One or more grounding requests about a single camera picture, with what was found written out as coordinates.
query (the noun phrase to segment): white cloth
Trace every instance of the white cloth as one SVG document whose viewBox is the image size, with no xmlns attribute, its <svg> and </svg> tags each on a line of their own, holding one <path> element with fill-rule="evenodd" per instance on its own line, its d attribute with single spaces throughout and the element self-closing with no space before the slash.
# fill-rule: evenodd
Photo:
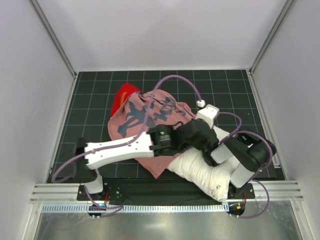
<svg viewBox="0 0 320 240">
<path fill-rule="evenodd" d="M 229 135 L 228 132 L 216 126 L 213 129 L 219 140 Z M 232 156 L 216 167 L 209 166 L 202 157 L 201 151 L 190 148 L 176 157 L 167 169 L 193 182 L 214 200 L 222 202 L 228 198 L 230 175 L 238 165 L 239 161 Z"/>
</svg>

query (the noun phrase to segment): enclosure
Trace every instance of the enclosure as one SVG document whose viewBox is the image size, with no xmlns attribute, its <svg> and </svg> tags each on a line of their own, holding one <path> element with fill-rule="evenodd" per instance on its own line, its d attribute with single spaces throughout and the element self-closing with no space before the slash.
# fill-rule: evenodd
<svg viewBox="0 0 320 240">
<path fill-rule="evenodd" d="M 318 239 L 319 10 L 317 0 L 2 3 L 3 236 Z M 226 205 L 236 199 L 212 203 L 193 183 L 167 169 L 155 180 L 133 159 L 99 168 L 104 183 L 128 196 L 112 217 L 91 220 L 80 183 L 52 183 L 77 138 L 111 140 L 107 126 L 122 84 L 146 93 L 168 75 L 186 77 L 207 104 L 239 115 L 243 129 L 276 145 L 272 164 L 255 178 L 270 196 L 263 215 L 229 217 Z M 161 90 L 199 111 L 185 82 L 173 78 Z M 230 133 L 238 122 L 219 116 L 215 125 Z M 137 186 L 160 187 L 152 197 Z M 252 216 L 268 197 L 255 182 L 247 190 L 244 215 Z"/>
</svg>

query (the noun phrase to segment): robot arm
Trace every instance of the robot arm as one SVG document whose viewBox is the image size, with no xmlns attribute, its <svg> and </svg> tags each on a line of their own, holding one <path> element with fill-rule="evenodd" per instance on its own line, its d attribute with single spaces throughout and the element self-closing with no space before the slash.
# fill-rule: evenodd
<svg viewBox="0 0 320 240">
<path fill-rule="evenodd" d="M 95 149 L 125 144 L 135 136 L 108 142 L 87 143 L 84 152 L 93 151 L 94 153 L 85 156 L 85 165 L 90 170 L 97 170 L 106 164 L 131 158 L 174 156 L 193 147 L 202 151 L 204 160 L 210 166 L 217 166 L 233 156 L 237 158 L 240 164 L 230 176 L 229 188 L 231 193 L 236 193 L 260 167 L 267 163 L 268 150 L 263 143 L 253 141 L 249 136 L 230 137 L 219 145 L 216 134 L 219 128 L 214 127 L 214 119 L 218 114 L 218 108 L 207 105 L 197 112 L 195 119 L 177 129 L 169 125 L 157 125 L 143 132 L 135 142 L 129 145 L 99 152 L 95 152 Z M 98 171 L 96 171 L 96 179 L 85 183 L 85 186 L 90 194 L 102 192 L 103 181 Z"/>
</svg>

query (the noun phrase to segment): cable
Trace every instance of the cable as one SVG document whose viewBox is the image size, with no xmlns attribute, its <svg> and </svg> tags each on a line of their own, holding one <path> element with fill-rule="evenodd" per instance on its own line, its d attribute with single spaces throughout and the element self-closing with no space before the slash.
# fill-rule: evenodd
<svg viewBox="0 0 320 240">
<path fill-rule="evenodd" d="M 188 79 L 186 79 L 185 77 L 183 76 L 179 76 L 179 75 L 169 75 L 169 76 L 166 76 L 164 78 L 162 78 L 154 87 L 153 89 L 153 92 L 152 92 L 152 96 L 151 98 L 152 99 L 155 99 L 155 94 L 156 94 L 156 90 L 160 87 L 160 85 L 167 81 L 168 79 L 172 79 L 172 78 L 178 78 L 178 79 L 181 79 L 181 80 L 184 80 L 186 83 L 188 83 L 192 88 L 193 90 L 195 91 L 196 95 L 197 95 L 197 98 L 199 101 L 201 101 L 201 96 L 200 96 L 200 93 L 199 91 L 197 90 L 197 88 L 192 84 L 191 81 L 189 81 Z M 86 156 L 86 155 L 89 155 L 89 154 L 95 154 L 96 152 L 99 152 L 99 151 L 102 151 L 102 150 L 107 150 L 107 149 L 114 149 L 114 148 L 119 148 L 119 147 L 124 147 L 124 146 L 127 146 L 129 144 L 132 144 L 134 143 L 140 136 L 141 134 L 145 131 L 145 127 L 146 127 L 146 124 L 147 124 L 147 120 L 148 120 L 148 113 L 149 113 L 149 109 L 150 109 L 150 106 L 151 106 L 151 103 L 152 101 L 148 104 L 146 110 L 145 110 L 145 117 L 144 117 L 144 121 L 143 121 L 143 126 L 141 127 L 139 133 L 130 141 L 128 142 L 125 142 L 125 143 L 121 143 L 121 144 L 116 144 L 116 145 L 112 145 L 112 146 L 104 146 L 104 147 L 100 147 L 100 148 L 97 148 L 97 149 L 93 149 L 93 150 L 90 150 L 90 151 L 87 151 L 87 152 L 83 152 L 77 156 L 74 156 L 72 157 L 71 159 L 69 159 L 68 161 L 66 161 L 64 164 L 62 164 L 56 171 L 55 173 L 52 175 L 52 179 L 51 181 L 53 183 L 62 183 L 64 181 L 66 181 L 67 179 L 69 179 L 71 177 L 71 175 L 69 176 L 66 176 L 60 180 L 56 180 L 58 174 L 66 167 L 68 166 L 69 164 L 73 163 L 74 161 Z"/>
<path fill-rule="evenodd" d="M 259 212 L 258 214 L 253 215 L 253 216 L 239 216 L 239 215 L 234 215 L 234 214 L 229 214 L 229 216 L 233 216 L 233 217 L 235 217 L 237 219 L 254 219 L 254 218 L 257 218 L 257 217 L 261 216 L 262 214 L 264 214 L 267 211 L 267 209 L 268 209 L 268 207 L 270 205 L 270 196 L 269 196 L 269 192 L 268 192 L 267 188 L 265 187 L 265 185 L 263 185 L 258 180 L 251 180 L 251 181 L 260 184 L 261 187 L 265 191 L 265 194 L 266 194 L 266 205 L 265 205 L 264 209 L 261 212 Z"/>
<path fill-rule="evenodd" d="M 107 191 L 106 194 L 105 194 L 105 199 L 104 199 L 104 205 L 107 204 L 107 201 L 109 200 L 109 192 Z"/>
<path fill-rule="evenodd" d="M 243 205 L 246 205 L 246 203 L 247 203 L 247 197 L 246 197 L 246 192 L 243 192 L 243 199 L 244 199 L 244 203 L 243 203 Z"/>
<path fill-rule="evenodd" d="M 225 138 L 223 138 L 219 144 L 222 144 L 224 143 L 228 138 L 230 138 L 230 136 L 234 136 L 233 134 L 235 132 L 237 132 L 240 128 L 241 128 L 241 125 L 242 125 L 242 120 L 241 120 L 241 117 L 239 117 L 238 115 L 234 114 L 234 113 L 231 113 L 231 112 L 226 112 L 226 111 L 222 111 L 222 112 L 219 112 L 218 116 L 222 114 L 222 115 L 231 115 L 231 116 L 234 116 L 235 118 L 237 118 L 239 120 L 239 123 L 238 123 L 238 126 L 236 127 L 235 130 L 233 130 L 228 136 L 226 136 Z"/>
</svg>

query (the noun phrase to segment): grid floor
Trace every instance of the grid floor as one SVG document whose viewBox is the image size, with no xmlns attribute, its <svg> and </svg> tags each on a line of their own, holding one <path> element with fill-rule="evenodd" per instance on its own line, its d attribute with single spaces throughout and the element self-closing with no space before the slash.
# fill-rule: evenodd
<svg viewBox="0 0 320 240">
<path fill-rule="evenodd" d="M 170 70 L 170 71 L 105 71 L 81 72 L 76 83 L 62 131 L 53 173 L 73 157 L 77 138 L 87 142 L 110 141 L 107 124 L 116 92 L 130 82 L 144 93 L 153 90 L 157 81 L 168 75 L 180 75 L 191 80 L 201 93 L 206 104 L 220 108 L 221 112 L 235 113 L 242 118 L 242 129 L 265 136 L 257 105 L 245 70 Z M 164 82 L 161 89 L 172 94 L 178 102 L 187 103 L 197 112 L 196 94 L 184 81 L 172 79 Z M 221 115 L 215 123 L 219 128 L 232 132 L 237 127 L 233 116 Z M 104 178 L 153 178 L 134 159 L 111 163 L 99 169 Z M 59 177 L 72 172 L 72 167 L 63 170 Z M 275 178 L 273 165 L 257 178 Z M 179 178 L 166 170 L 160 178 Z"/>
</svg>

